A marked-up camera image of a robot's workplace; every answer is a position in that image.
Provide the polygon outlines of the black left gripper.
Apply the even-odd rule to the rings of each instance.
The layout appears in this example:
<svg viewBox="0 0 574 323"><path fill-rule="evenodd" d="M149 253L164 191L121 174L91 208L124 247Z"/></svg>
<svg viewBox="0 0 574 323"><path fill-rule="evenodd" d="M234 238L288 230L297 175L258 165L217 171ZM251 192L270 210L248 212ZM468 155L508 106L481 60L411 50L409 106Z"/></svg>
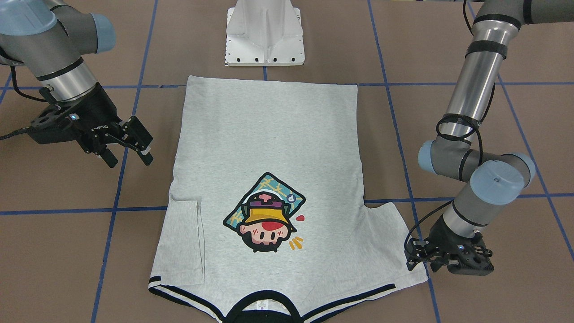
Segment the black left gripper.
<svg viewBox="0 0 574 323"><path fill-rule="evenodd" d="M459 264L475 265L473 255L470 252L471 237L463 237L454 233L440 217L432 226L427 240L408 239L406 241L406 266L409 271L421 262L428 262L432 272L438 270L438 265L447 265L449 260L457 260ZM437 248L437 256L433 254L433 247Z"/></svg>

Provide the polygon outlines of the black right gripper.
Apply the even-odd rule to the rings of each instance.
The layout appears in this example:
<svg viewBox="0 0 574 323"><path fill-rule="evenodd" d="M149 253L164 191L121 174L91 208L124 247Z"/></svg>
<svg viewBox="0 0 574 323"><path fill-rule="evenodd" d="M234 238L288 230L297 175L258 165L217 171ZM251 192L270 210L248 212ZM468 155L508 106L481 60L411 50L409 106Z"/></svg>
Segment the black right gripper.
<svg viewBox="0 0 574 323"><path fill-rule="evenodd" d="M68 115L78 116L75 121L70 120L67 140L78 142L84 151L100 157L109 168L117 165L117 158L108 148L111 143L132 149L146 166L152 163L152 135L136 116L122 122L100 83L82 98L68 102L67 108Z"/></svg>

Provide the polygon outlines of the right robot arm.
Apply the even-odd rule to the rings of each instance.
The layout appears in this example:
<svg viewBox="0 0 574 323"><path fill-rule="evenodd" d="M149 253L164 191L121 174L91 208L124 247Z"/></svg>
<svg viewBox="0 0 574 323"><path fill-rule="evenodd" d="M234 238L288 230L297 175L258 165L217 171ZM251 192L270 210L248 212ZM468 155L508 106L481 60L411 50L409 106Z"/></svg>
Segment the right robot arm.
<svg viewBox="0 0 574 323"><path fill-rule="evenodd" d="M61 0L3 0L0 18L1 64L10 67L14 90L20 92L16 67L27 67L42 85L34 100L48 104L28 127L2 140L27 134L39 144L76 141L111 168L117 158L108 145L119 144L145 165L152 163L152 135L136 116L125 121L117 116L83 59L115 47L115 29L106 16L82 13Z"/></svg>

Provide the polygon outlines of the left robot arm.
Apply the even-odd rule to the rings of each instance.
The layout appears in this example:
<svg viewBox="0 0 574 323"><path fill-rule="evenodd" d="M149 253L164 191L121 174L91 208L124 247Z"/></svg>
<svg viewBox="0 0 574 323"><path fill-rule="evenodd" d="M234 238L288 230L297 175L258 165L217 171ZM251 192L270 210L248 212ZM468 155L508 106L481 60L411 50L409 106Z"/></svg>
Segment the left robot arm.
<svg viewBox="0 0 574 323"><path fill-rule="evenodd" d="M453 95L436 123L436 139L418 153L419 166L465 183L461 192L437 210L441 216L427 238L404 241L406 266L427 262L436 272L445 266L459 275L493 272L492 251L482 232L535 177L534 161L521 153L494 155L483 150L479 129L491 106L500 66L510 42L523 25L572 22L571 0L486 0L467 27L472 42Z"/></svg>

